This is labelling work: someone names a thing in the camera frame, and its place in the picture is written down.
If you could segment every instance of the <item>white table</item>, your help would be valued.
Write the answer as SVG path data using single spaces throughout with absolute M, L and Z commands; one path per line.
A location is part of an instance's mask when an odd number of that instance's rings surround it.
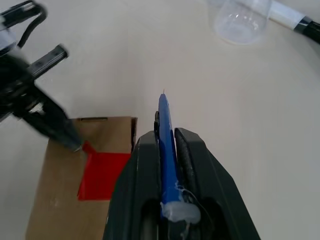
M 73 118 L 138 117 L 138 137 L 165 89 L 173 126 L 198 133 L 233 176 L 262 239 L 318 239 L 320 46 L 274 22 L 260 42 L 230 45 L 203 1 L 43 0 L 48 19 L 25 54 L 63 43 L 70 58 L 38 84 Z M 316 0 L 281 2 L 320 21 Z M 0 124 L 1 239 L 23 239 L 46 144 L 22 121 Z

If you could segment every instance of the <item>black cable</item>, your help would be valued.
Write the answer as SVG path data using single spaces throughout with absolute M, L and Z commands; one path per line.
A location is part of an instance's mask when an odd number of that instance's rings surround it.
M 17 44 L 17 46 L 18 46 L 19 48 L 22 48 L 22 47 L 26 44 L 26 42 L 27 42 L 30 34 L 32 33 L 32 31 L 35 30 L 35 28 L 36 28 L 39 24 L 41 24 L 41 23 L 47 18 L 47 11 L 46 11 L 46 9 L 45 9 L 44 7 L 42 7 L 41 5 L 39 5 L 39 4 L 37 4 L 36 7 L 40 9 L 40 12 L 41 12 L 41 13 L 40 13 L 40 15 L 39 15 L 35 20 L 33 20 L 33 21 L 29 24 L 29 26 L 28 26 L 28 27 L 26 28 L 26 30 L 24 31 L 24 33 L 23 33 L 23 35 L 22 35 L 19 43 Z

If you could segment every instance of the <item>red paper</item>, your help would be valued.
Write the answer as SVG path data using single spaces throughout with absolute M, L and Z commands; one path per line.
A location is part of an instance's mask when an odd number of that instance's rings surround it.
M 110 200 L 116 181 L 131 155 L 96 152 L 88 142 L 82 149 L 88 158 L 78 191 L 78 200 Z

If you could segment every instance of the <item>brown cardboard box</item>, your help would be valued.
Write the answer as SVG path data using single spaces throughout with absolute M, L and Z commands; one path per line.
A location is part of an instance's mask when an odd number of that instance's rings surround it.
M 98 152 L 131 152 L 134 118 L 81 118 L 74 122 L 82 137 Z M 49 140 L 26 231 L 27 240 L 102 239 L 109 201 L 77 199 L 85 163 L 82 151 L 70 152 Z

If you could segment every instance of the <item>clear plastic cup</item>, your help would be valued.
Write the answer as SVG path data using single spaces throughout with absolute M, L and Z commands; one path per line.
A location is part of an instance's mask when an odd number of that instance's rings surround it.
M 233 44 L 247 45 L 265 31 L 272 0 L 225 0 L 214 29 Z

